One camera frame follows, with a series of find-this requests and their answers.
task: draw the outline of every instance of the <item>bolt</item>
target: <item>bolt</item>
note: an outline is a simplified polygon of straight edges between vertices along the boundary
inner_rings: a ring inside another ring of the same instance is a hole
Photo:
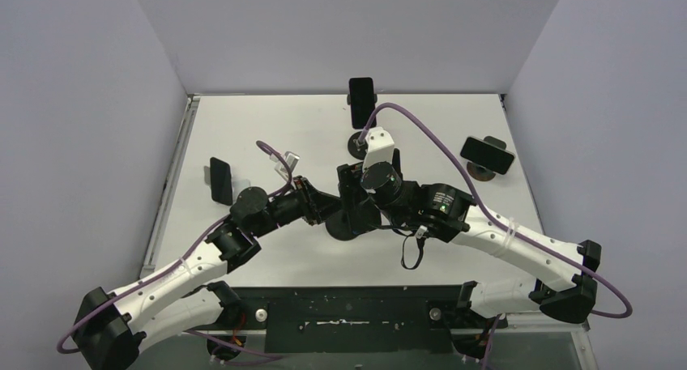
[[[440,321],[442,319],[442,311],[439,308],[432,308],[429,310],[429,318],[434,321]]]
[[[255,320],[261,323],[267,320],[267,311],[264,309],[258,309],[257,311],[255,311]]]

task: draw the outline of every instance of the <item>white work surface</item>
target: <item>white work surface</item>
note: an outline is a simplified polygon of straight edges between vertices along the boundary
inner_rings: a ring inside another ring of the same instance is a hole
[[[380,94],[378,104],[383,102],[400,104],[417,115],[456,155],[469,135],[492,135],[506,142],[516,154],[510,170],[489,182],[475,181],[477,189],[490,208],[541,231],[497,95]],[[349,109],[345,95],[199,96],[188,143],[178,148],[186,153],[181,152],[181,170],[170,182],[172,200],[161,215],[159,242],[151,247],[154,253],[149,250],[154,263],[162,266],[179,258],[205,228],[228,213],[227,206],[211,200],[204,181],[203,167],[210,157],[228,162],[234,179],[250,180],[268,193],[282,186],[275,164],[255,146],[258,139],[277,151],[297,153],[301,161],[294,175],[338,196],[336,167],[358,162],[346,149],[354,132]],[[400,149],[404,179],[467,191],[449,160],[406,117],[386,109],[378,115],[378,125]],[[388,231],[340,241],[327,234],[324,224],[311,227],[297,220],[260,238],[262,251],[225,278],[234,287],[325,287],[488,283],[528,276],[480,251],[439,240],[427,242],[417,270],[404,270],[399,263],[402,241]],[[415,242],[408,241],[406,249],[406,261],[412,264]]]

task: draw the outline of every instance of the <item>white wall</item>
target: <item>white wall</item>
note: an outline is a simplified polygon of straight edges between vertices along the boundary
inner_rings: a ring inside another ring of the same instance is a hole
[[[600,242],[634,304],[591,318],[602,369],[687,363],[685,2],[561,0],[506,97],[545,231]]]
[[[558,0],[139,1],[192,93],[504,93]]]
[[[88,368],[58,337],[139,272],[186,106],[136,0],[0,0],[0,358]]]

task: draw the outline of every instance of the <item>black strap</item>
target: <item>black strap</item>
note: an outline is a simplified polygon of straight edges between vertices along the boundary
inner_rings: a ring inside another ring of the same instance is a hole
[[[409,237],[410,236],[406,236],[406,239],[403,240],[403,246],[401,249],[401,266],[403,266],[403,268],[405,270],[415,270],[420,265],[420,262],[422,262],[422,257],[425,255],[425,239],[420,238],[417,240],[417,249],[420,253],[417,255],[417,261],[415,261],[415,265],[413,265],[412,267],[407,267],[406,261],[405,261],[405,254],[406,254],[406,240],[408,240]]]

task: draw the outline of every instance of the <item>smartphone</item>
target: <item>smartphone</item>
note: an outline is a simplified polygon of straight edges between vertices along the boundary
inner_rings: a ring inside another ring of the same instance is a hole
[[[360,130],[365,127],[372,111],[374,111],[374,84],[371,77],[361,77],[348,80],[348,93],[351,96],[351,122],[353,128]],[[377,120],[371,127],[377,126]]]
[[[515,160],[513,153],[475,137],[467,137],[460,156],[498,174],[506,174]]]

